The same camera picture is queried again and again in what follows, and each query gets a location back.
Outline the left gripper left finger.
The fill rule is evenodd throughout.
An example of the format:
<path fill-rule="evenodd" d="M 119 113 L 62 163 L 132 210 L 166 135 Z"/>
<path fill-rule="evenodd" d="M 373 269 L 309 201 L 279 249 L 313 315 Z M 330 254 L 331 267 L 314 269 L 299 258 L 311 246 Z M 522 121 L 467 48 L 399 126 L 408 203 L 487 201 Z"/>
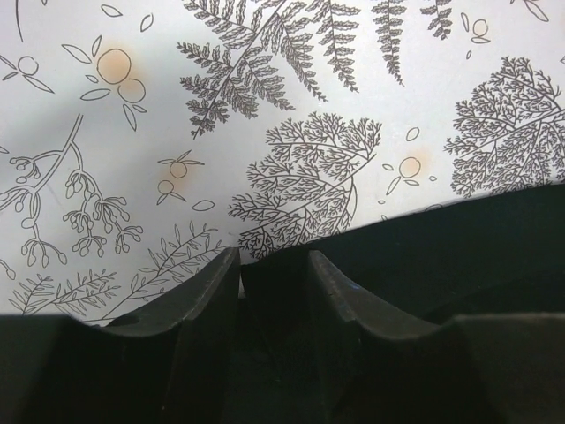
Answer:
<path fill-rule="evenodd" d="M 239 251 L 226 248 L 196 276 L 110 322 L 124 365 L 116 423 L 220 422 L 239 277 Z"/>

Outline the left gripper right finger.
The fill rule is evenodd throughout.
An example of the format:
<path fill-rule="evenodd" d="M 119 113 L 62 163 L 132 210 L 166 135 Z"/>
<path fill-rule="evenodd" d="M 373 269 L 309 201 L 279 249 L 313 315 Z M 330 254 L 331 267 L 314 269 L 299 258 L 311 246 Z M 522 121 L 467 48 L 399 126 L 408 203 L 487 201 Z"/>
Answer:
<path fill-rule="evenodd" d="M 328 423 L 455 423 L 448 372 L 455 321 L 419 319 L 308 257 L 309 304 Z"/>

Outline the black t shirt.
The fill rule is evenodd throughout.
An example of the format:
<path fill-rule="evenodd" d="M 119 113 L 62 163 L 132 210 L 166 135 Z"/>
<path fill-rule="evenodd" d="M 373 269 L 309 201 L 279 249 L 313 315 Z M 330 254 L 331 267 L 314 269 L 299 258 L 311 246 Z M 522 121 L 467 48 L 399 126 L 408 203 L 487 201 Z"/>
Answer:
<path fill-rule="evenodd" d="M 328 423 L 308 257 L 419 319 L 455 321 L 455 423 L 564 420 L 564 188 L 479 197 L 285 248 L 242 277 L 285 389 L 282 423 Z"/>

